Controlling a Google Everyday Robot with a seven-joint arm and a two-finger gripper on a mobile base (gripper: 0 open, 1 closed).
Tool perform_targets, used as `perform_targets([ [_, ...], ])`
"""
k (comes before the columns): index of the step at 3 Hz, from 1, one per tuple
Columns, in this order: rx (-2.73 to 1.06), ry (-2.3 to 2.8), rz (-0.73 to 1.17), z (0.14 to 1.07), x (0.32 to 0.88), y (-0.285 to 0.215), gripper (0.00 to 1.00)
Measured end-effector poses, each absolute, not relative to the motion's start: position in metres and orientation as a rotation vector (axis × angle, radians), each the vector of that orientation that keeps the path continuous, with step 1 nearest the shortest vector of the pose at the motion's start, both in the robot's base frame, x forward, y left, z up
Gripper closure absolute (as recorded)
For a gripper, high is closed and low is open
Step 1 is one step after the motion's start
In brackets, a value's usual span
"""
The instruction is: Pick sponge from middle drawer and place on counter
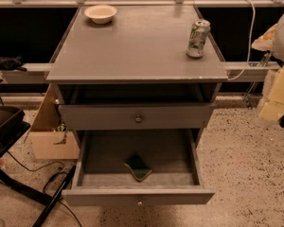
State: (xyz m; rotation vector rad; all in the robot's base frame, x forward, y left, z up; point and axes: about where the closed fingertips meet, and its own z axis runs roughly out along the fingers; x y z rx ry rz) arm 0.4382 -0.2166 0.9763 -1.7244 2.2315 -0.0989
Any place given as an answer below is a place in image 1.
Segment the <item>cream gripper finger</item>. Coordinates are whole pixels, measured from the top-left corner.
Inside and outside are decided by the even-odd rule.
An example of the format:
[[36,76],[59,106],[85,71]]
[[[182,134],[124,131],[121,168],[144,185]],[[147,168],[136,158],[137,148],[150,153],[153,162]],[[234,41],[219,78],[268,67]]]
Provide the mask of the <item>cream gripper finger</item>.
[[267,73],[262,93],[259,117],[267,121],[278,121],[284,115],[284,67]]

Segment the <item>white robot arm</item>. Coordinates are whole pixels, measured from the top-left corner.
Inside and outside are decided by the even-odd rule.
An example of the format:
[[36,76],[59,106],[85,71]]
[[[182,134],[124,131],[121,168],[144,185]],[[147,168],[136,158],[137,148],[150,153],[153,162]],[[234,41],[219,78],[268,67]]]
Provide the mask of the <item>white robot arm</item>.
[[[284,14],[279,19],[273,42],[273,55],[284,62]],[[275,73],[275,79],[267,101],[259,116],[268,121],[278,121],[284,115],[284,65]]]

